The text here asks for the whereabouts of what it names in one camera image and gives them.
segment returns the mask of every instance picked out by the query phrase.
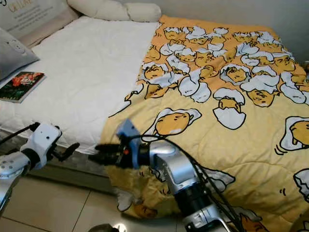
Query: yellow blanket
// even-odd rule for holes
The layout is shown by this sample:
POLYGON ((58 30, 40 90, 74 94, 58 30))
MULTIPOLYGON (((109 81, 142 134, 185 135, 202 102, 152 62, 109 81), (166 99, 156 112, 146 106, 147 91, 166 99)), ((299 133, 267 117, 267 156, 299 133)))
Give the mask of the yellow blanket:
MULTIPOLYGON (((101 142, 126 118, 205 167, 246 231, 309 230, 309 81, 271 29, 162 16, 101 142)), ((106 169, 119 210, 179 211, 156 170, 106 169)))

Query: book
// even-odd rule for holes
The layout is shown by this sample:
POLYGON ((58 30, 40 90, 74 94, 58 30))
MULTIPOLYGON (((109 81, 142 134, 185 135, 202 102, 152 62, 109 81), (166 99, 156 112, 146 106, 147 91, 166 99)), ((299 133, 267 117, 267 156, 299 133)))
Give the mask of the book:
POLYGON ((0 88, 0 100, 21 103, 45 78, 42 72, 20 72, 0 88))

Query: black cable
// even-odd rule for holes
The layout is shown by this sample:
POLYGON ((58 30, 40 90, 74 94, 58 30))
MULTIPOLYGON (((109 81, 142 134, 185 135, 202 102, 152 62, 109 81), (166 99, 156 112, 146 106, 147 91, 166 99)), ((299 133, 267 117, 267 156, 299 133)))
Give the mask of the black cable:
POLYGON ((211 184, 211 186, 215 189, 216 193, 219 195, 219 197, 221 198, 221 200, 225 203, 225 205, 227 206, 227 208, 229 209, 230 213, 233 215, 233 217, 230 215, 230 213, 212 196, 210 190, 208 188, 205 188, 205 190, 207 191, 207 193, 209 194, 209 196, 211 197, 211 199, 217 204, 217 206, 225 213, 225 215, 231 220, 231 222, 238 228, 238 230, 240 230, 240 232, 243 232, 243 226, 236 214, 236 212, 234 211, 234 209, 232 208, 232 206, 229 204, 229 202, 227 201, 227 199, 223 196, 223 194, 219 191, 219 189, 217 188, 217 186, 214 184, 214 182, 211 180, 211 178, 208 176, 208 174, 204 171, 203 167, 196 161, 196 159, 194 159, 188 152, 186 152, 184 149, 182 149, 179 145, 177 145, 176 143, 174 143, 173 141, 166 139, 166 138, 162 138, 160 136, 157 135, 135 135, 135 136, 131 136, 126 138, 126 142, 129 143, 131 140, 136 139, 136 138, 143 138, 143 137, 152 137, 152 138, 157 138, 159 140, 164 140, 167 141, 168 143, 174 145, 175 147, 177 147, 181 152, 184 153, 184 155, 186 155, 186 157, 190 160, 190 162, 193 165, 194 170, 196 171, 200 181, 202 181, 205 185, 206 185, 206 180, 211 184), (200 171, 197 169, 197 166, 199 167, 200 171, 202 171, 202 173, 206 176, 206 179, 203 177, 203 175, 201 175, 200 171))
POLYGON ((32 131, 35 131, 39 125, 40 125, 40 124, 39 124, 38 122, 35 122, 35 123, 33 123, 33 124, 31 124, 31 125, 29 125, 29 126, 23 128, 23 129, 21 129, 21 130, 15 132, 15 133, 13 133, 13 134, 10 134, 9 136, 5 137, 4 139, 2 139, 2 140, 0 141, 0 145, 3 144, 3 143, 5 143, 6 141, 12 139, 13 137, 19 135, 20 133, 26 131, 26 130, 29 130, 29 129, 30 129, 30 130, 32 130, 32 131))

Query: cushion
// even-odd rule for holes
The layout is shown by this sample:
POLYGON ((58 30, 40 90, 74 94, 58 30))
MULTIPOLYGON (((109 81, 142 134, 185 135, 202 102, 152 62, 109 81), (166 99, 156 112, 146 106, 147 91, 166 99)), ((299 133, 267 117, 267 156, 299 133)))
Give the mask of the cushion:
POLYGON ((153 3, 126 3, 130 19, 137 22, 157 22, 161 17, 161 9, 153 3))
POLYGON ((38 59, 30 49, 0 28, 0 80, 38 59))
POLYGON ((78 18, 66 0, 10 1, 0 7, 0 15, 5 18, 0 27, 28 47, 78 18))
POLYGON ((71 7, 86 16, 104 20, 129 20, 126 8, 113 0, 68 0, 71 7))

